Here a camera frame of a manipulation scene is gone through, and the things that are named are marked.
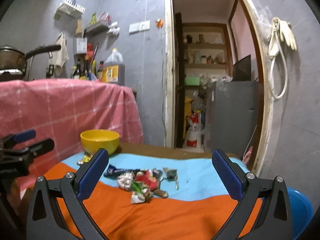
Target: metal bolt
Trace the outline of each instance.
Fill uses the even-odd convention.
[[[277,176],[277,181],[283,182],[283,178],[281,176]]]
[[[67,179],[71,179],[73,176],[74,176],[73,172],[67,172],[67,174],[66,174]]]
[[[37,181],[38,182],[41,182],[41,181],[43,181],[44,180],[44,176],[39,176],[38,178],[37,178]]]
[[[248,179],[254,179],[255,175],[251,172],[247,173],[247,178]]]

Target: saucepan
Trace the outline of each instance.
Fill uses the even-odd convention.
[[[11,46],[0,47],[0,71],[7,69],[18,69],[25,74],[25,68],[27,66],[26,63],[29,58],[37,54],[48,53],[60,49],[61,45],[55,44],[43,46],[24,54],[20,50]]]

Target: light switch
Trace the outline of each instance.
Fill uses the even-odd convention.
[[[139,31],[148,31],[150,30],[150,21],[140,22]]]
[[[139,31],[140,23],[133,23],[129,26],[129,33],[136,33]]]

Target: yellow bowl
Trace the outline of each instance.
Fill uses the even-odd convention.
[[[99,148],[105,148],[111,155],[119,145],[120,135],[111,130],[96,129],[82,132],[80,138],[85,151],[91,155]]]

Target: ceiling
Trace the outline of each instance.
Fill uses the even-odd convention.
[[[215,16],[229,19],[235,0],[173,0],[175,13],[181,12],[189,16]]]

